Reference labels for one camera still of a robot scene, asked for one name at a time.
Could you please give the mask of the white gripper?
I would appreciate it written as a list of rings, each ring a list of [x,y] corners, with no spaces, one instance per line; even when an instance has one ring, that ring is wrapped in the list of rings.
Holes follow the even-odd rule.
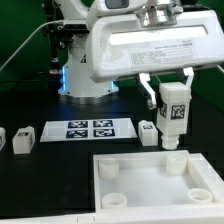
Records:
[[[194,69],[224,62],[224,32],[212,10],[184,12],[171,26],[144,28],[134,14],[103,17],[92,27],[86,42],[90,77],[96,82],[138,75],[147,106],[157,106],[150,75],[183,69],[191,88]]]

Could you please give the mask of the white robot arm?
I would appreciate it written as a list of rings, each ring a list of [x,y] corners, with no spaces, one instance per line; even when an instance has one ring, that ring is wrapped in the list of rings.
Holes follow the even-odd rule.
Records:
[[[224,63],[224,31],[214,10],[184,0],[55,0],[68,47],[62,68],[63,101],[97,104],[118,93],[115,81],[135,78],[156,108],[152,76]]]

